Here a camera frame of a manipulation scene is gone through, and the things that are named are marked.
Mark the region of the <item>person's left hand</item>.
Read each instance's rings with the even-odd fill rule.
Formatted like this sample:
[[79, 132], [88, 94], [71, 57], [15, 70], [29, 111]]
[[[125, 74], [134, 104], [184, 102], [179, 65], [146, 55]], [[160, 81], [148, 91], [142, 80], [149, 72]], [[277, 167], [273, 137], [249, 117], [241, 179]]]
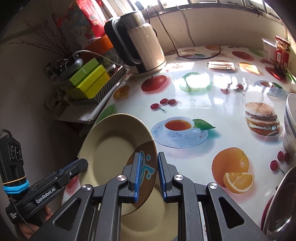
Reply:
[[[43, 213], [46, 214], [43, 222], [45, 223], [53, 215], [53, 212], [51, 211], [49, 205], [46, 205], [43, 208]], [[20, 222], [16, 226], [16, 234], [18, 240], [28, 240], [38, 229], [39, 226], [34, 225], [32, 223], [25, 224], [24, 222]]]

